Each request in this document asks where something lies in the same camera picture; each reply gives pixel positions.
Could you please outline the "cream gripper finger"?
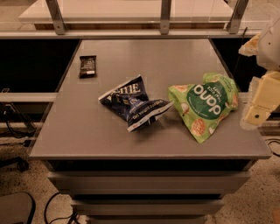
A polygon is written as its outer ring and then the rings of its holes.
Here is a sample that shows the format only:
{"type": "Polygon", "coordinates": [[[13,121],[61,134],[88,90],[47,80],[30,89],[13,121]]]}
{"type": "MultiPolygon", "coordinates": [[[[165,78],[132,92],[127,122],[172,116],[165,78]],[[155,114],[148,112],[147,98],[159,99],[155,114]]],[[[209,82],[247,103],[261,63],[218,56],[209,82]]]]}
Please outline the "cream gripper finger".
{"type": "Polygon", "coordinates": [[[255,56],[258,53],[258,40],[260,38],[259,34],[256,34],[253,38],[247,41],[241,46],[238,53],[243,56],[255,56]]]}
{"type": "Polygon", "coordinates": [[[280,106],[280,73],[268,71],[261,78],[254,77],[249,84],[248,100],[241,114],[244,130],[260,127],[280,106]]]}

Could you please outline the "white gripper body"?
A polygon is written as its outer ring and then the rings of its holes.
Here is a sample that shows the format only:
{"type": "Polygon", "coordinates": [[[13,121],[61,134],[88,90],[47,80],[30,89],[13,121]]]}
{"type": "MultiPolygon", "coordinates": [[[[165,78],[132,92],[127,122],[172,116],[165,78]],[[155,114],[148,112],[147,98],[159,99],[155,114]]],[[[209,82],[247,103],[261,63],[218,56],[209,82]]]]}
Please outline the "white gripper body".
{"type": "Polygon", "coordinates": [[[280,17],[273,17],[258,40],[257,64],[267,70],[280,70],[280,17]]]}

